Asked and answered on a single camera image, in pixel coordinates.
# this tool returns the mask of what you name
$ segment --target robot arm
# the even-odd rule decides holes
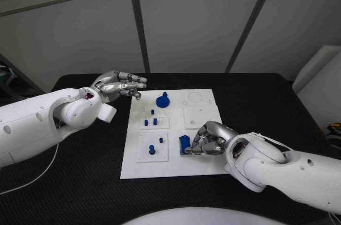
[[[267,185],[274,186],[294,201],[341,214],[340,160],[295,150],[282,153],[261,134],[239,135],[213,121],[200,128],[186,152],[226,152],[225,169],[251,190],[262,192]]]
[[[0,168],[38,155],[90,127],[97,118],[110,123],[116,108],[107,103],[120,95],[140,100],[137,88],[146,88],[146,82],[146,78],[111,71],[98,77],[90,88],[68,88],[3,106]],[[61,128],[54,117],[65,123]]]

